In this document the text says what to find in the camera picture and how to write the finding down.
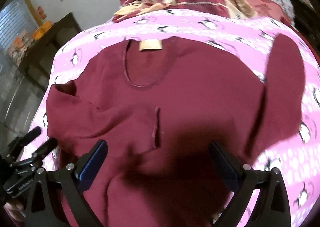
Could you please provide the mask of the left hand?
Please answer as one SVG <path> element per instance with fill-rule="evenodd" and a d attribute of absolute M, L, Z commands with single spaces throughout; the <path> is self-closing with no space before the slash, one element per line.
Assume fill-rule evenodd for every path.
<path fill-rule="evenodd" d="M 17 200 L 12 200 L 4 205 L 9 215 L 18 222 L 25 221 L 24 206 Z"/>

